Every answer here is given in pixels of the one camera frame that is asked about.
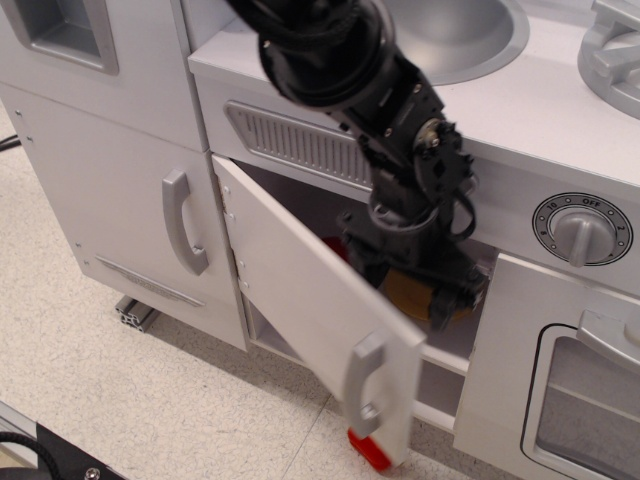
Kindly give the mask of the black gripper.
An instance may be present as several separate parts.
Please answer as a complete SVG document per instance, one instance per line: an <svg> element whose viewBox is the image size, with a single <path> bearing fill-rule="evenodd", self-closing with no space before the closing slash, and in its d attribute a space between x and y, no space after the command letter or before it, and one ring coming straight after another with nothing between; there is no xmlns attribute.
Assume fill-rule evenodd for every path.
<svg viewBox="0 0 640 480"><path fill-rule="evenodd" d="M428 313L433 331L443 331L452 319L479 303L487 276L458 243L469 238L476 221L451 233L429 218L421 223L399 227L373 219L366 212L339 215L352 267L370 284L379 286L389 269L401 271L434 287Z"/></svg>

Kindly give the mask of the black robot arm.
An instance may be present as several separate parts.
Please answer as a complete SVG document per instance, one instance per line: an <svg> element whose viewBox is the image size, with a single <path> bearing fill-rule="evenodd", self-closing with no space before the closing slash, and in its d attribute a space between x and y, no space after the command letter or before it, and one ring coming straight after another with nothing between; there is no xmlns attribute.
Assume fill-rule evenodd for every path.
<svg viewBox="0 0 640 480"><path fill-rule="evenodd" d="M258 35L262 68L294 104L333 118L357 141L372 175L365 213L339 220L353 267L379 285L390 270L432 290L436 331L480 300L486 278L459 248L476 223L473 159L422 71L396 43L379 1L235 1Z"/></svg>

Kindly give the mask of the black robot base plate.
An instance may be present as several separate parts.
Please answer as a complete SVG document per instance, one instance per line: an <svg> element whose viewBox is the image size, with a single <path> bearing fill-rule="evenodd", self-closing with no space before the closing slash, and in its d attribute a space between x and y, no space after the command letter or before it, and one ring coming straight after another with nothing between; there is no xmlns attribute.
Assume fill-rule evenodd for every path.
<svg viewBox="0 0 640 480"><path fill-rule="evenodd" d="M109 465L39 423L36 424L36 439L53 457L63 479L124 479Z"/></svg>

